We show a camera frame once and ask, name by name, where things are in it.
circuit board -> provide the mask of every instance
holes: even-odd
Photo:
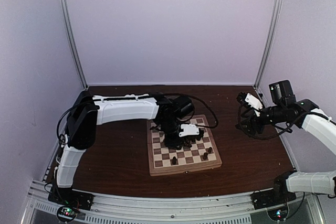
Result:
[[[165,147],[164,133],[151,129],[155,123],[148,121],[148,157],[151,176],[189,173],[221,167],[222,160],[211,130],[202,127],[202,125],[208,125],[206,117],[196,115],[186,123],[199,125],[199,129],[204,131],[204,136],[191,147],[183,146],[181,150],[174,150]]]

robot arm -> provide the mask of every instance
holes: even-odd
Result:
[[[49,195],[49,200],[60,204],[77,200],[81,201],[83,209],[90,209],[93,196],[73,191],[72,183],[82,155],[95,142],[97,125],[133,119],[153,120],[164,132],[165,146],[180,150],[186,137],[190,141],[190,138],[200,139],[204,134],[197,125],[181,121],[190,113],[194,113],[194,106],[185,95],[175,99],[159,93],[92,97],[88,91],[83,91],[67,116],[65,134],[60,136],[54,193]]]
[[[247,108],[247,112],[255,111],[247,115],[244,112],[239,115],[245,119],[240,121],[236,127],[252,138],[266,140],[272,137],[258,137],[265,125],[273,125],[283,132],[291,133],[291,126],[294,124],[309,132],[321,141],[328,149],[336,155],[336,125],[316,104],[310,100],[297,102],[293,94],[290,82],[280,81],[269,85],[271,96],[275,106],[264,108],[259,100],[251,98],[251,94],[240,93],[237,97],[241,107]],[[276,126],[276,123],[285,122],[288,127],[283,129]],[[336,171],[319,173],[287,172],[274,182],[273,197],[288,200],[290,193],[299,191],[316,194],[327,194],[335,196]]]

wooden table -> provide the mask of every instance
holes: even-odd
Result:
[[[280,138],[253,140],[235,128],[239,92],[255,93],[242,86],[127,86],[90,87],[92,95],[125,95],[146,92],[179,92],[206,101],[219,119],[212,130],[223,164],[221,168],[151,177],[149,174],[146,120],[113,122],[97,127],[93,147],[82,157],[74,188],[101,194],[133,197],[199,197],[243,193],[272,187],[275,177],[292,165]],[[194,102],[196,114],[211,114]],[[273,134],[270,127],[264,135]]]

chessboard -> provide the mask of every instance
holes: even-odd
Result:
[[[189,173],[199,170],[221,167],[222,160],[216,147],[211,130],[202,127],[208,125],[204,115],[196,115],[190,121],[200,125],[204,131],[201,140],[192,143],[192,147],[183,146],[181,150],[173,150],[165,147],[164,134],[155,129],[153,121],[148,121],[148,157],[151,176]]]

chessboard border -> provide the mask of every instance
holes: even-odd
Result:
[[[208,121],[205,115],[195,115],[193,119],[202,118],[205,125],[208,125]],[[207,170],[211,168],[219,168],[222,165],[222,159],[218,152],[214,137],[210,129],[206,129],[207,133],[209,134],[209,139],[211,145],[213,147],[213,152],[216,156],[216,160],[201,162],[201,163],[194,163],[194,164],[187,164],[187,165],[180,165],[180,166],[172,166],[172,167],[163,167],[163,168],[154,168],[154,156],[153,156],[153,146],[152,146],[152,131],[149,129],[151,128],[151,124],[153,121],[147,121],[147,145],[148,145],[148,156],[149,156],[149,170],[151,176],[162,176],[162,175],[172,175],[172,174],[180,174],[180,173],[189,173],[189,172],[197,172],[201,170]]]

